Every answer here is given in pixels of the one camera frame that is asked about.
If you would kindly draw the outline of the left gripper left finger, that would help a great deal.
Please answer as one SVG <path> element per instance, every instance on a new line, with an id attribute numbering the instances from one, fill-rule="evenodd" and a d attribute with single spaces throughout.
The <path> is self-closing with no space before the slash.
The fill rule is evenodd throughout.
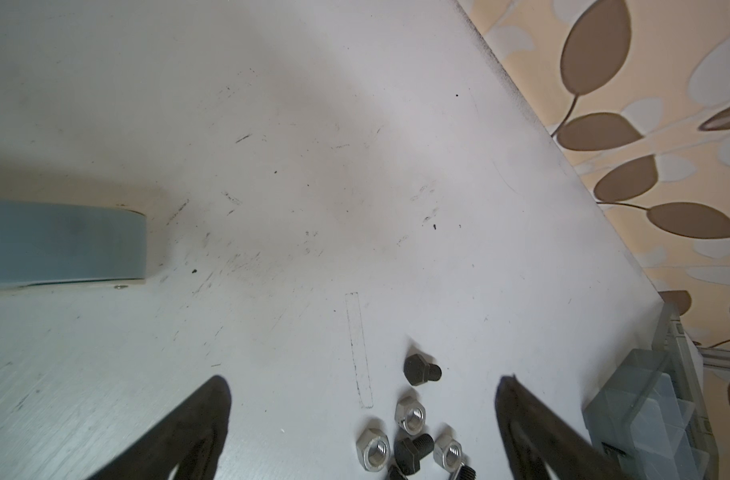
<path id="1" fill-rule="evenodd" d="M 215 375 L 93 479 L 213 479 L 228 435 L 232 405 L 225 378 Z"/>

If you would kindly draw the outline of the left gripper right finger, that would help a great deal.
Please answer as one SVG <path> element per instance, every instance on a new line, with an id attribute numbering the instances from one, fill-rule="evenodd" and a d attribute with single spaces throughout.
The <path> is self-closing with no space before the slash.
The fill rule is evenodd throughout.
<path id="1" fill-rule="evenodd" d="M 514 376 L 501 378 L 495 397 L 499 430 L 515 479 L 625 479 Z"/>

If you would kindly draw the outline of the black hex bolt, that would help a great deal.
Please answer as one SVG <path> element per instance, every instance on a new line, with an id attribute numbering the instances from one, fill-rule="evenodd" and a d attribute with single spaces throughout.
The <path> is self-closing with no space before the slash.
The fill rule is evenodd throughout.
<path id="1" fill-rule="evenodd" d="M 470 465 L 462 463 L 450 476 L 450 480 L 476 480 L 477 472 Z"/>
<path id="2" fill-rule="evenodd" d="M 394 446 L 394 459 L 400 471 L 411 476 L 421 468 L 421 461 L 434 451 L 433 437 L 424 433 L 414 438 L 402 438 Z"/>
<path id="3" fill-rule="evenodd" d="M 408 356 L 403 364 L 403 373 L 411 386 L 420 386 L 429 382 L 438 382 L 442 378 L 439 365 L 427 361 L 421 354 Z"/>

